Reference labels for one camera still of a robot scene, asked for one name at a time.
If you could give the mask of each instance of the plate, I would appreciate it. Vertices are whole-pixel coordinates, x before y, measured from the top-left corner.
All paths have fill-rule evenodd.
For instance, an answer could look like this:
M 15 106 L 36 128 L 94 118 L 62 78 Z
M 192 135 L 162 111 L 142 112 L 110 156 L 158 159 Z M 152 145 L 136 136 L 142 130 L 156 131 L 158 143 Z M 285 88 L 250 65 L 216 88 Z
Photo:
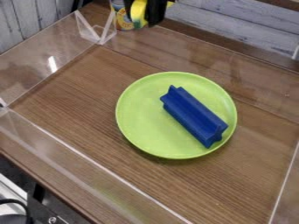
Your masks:
M 208 149 L 164 110 L 160 97 L 171 85 L 183 87 L 229 124 L 222 140 Z M 230 140 L 238 125 L 238 111 L 229 93 L 211 80 L 192 73 L 156 73 L 138 80 L 120 95 L 116 123 L 127 140 L 142 151 L 160 158 L 196 158 Z

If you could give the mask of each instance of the black cable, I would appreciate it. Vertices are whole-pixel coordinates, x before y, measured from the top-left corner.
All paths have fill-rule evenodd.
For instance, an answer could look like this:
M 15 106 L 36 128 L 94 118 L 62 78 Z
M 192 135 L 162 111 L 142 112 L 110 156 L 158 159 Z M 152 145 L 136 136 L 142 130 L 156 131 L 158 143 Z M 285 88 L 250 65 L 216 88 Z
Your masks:
M 18 204 L 23 207 L 24 211 L 26 211 L 26 216 L 27 216 L 27 219 L 26 219 L 26 224 L 31 224 L 32 223 L 32 216 L 31 216 L 31 212 L 30 212 L 30 209 L 27 207 L 27 205 L 18 199 L 0 199 L 0 205 L 3 204 Z

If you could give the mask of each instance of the wooden tabletop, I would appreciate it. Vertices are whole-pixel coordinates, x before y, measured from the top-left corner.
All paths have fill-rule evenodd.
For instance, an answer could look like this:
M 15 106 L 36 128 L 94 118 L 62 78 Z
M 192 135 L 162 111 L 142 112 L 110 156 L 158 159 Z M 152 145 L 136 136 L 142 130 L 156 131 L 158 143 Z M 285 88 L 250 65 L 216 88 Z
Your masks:
M 108 12 L 94 4 L 83 13 L 96 23 Z M 183 161 L 151 157 L 118 129 L 119 96 L 138 79 L 162 71 L 210 78 L 237 103 L 237 132 L 207 157 Z M 158 26 L 122 31 L 104 46 L 92 47 L 12 109 L 187 221 L 249 224 L 267 223 L 273 212 L 298 142 L 298 102 L 298 73 Z M 103 185 L 92 166 L 55 147 L 60 146 L 43 150 L 75 178 Z M 91 221 L 130 223 L 68 179 L 68 173 L 52 169 L 20 145 L 8 143 L 3 153 Z

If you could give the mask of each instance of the blue foam block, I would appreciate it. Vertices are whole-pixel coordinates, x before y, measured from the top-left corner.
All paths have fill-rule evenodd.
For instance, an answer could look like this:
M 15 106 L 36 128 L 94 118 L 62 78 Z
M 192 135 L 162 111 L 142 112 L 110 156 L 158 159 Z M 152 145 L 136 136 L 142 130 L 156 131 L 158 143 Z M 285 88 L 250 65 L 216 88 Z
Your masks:
M 162 96 L 163 108 L 191 132 L 206 148 L 222 139 L 229 125 L 183 89 L 170 86 L 168 93 Z

